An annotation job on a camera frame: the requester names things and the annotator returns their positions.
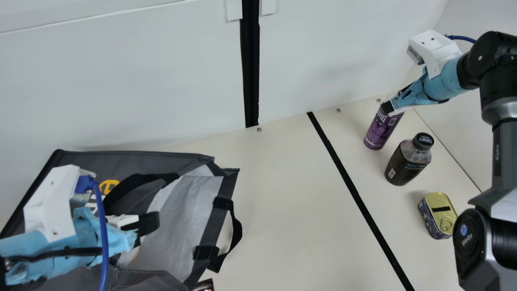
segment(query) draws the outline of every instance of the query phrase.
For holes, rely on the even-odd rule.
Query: dark brown bottle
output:
[[[433,144],[433,137],[426,133],[419,133],[412,140],[403,140],[386,166],[386,180],[402,186],[414,179],[431,162]]]

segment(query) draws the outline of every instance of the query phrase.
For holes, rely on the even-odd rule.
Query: pull tab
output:
[[[277,13],[277,0],[262,0],[261,15]]]
[[[226,0],[226,20],[242,19],[242,0]]]
[[[452,228],[452,222],[448,219],[442,219],[442,221],[440,221],[440,229],[442,231],[448,231]]]

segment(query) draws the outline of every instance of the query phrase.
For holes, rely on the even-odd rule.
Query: gold can lid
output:
[[[443,233],[451,235],[452,228],[458,219],[458,215],[456,214],[449,197],[441,192],[429,193],[425,196],[425,201],[438,228]]]

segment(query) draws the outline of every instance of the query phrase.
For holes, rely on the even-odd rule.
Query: white table surface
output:
[[[406,186],[389,184],[384,169],[398,143],[432,132],[409,111],[387,145],[372,151],[362,139],[378,106],[372,98],[314,114],[413,287],[460,290],[452,240],[429,236],[417,203],[444,192],[459,214],[478,190],[438,141],[420,176]],[[241,168],[233,199],[242,241],[219,274],[207,270],[202,279],[213,278],[218,291],[403,290],[309,118],[260,127],[163,149]],[[219,247],[229,245],[228,222]]]
[[[370,150],[364,146],[363,138],[378,107],[375,98],[370,98],[314,114],[413,287],[416,290],[461,290],[452,238],[431,238],[417,204],[427,193],[443,192],[459,215],[471,207],[467,202],[479,190],[440,142],[431,149],[430,165],[414,180],[405,186],[388,183],[384,170],[402,140],[411,139],[419,132],[427,132],[435,140],[436,136],[418,114],[410,110],[384,148]]]
[[[217,291],[403,290],[308,117],[261,128],[164,149],[241,168],[233,200],[242,240],[203,279]]]

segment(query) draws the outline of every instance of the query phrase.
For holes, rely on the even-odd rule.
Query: white wall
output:
[[[0,32],[179,1],[194,0],[2,0]]]
[[[447,0],[278,0],[260,17],[261,123],[396,91],[407,40],[434,27]]]
[[[474,39],[491,30],[517,35],[516,11],[515,0],[450,0],[435,30]],[[472,46],[461,40],[457,43],[463,52]],[[421,68],[414,67],[404,83],[420,75]],[[479,90],[416,110],[477,187],[488,189],[492,184],[492,129],[481,119]]]
[[[245,125],[224,0],[0,34],[0,220],[57,148],[156,149]]]

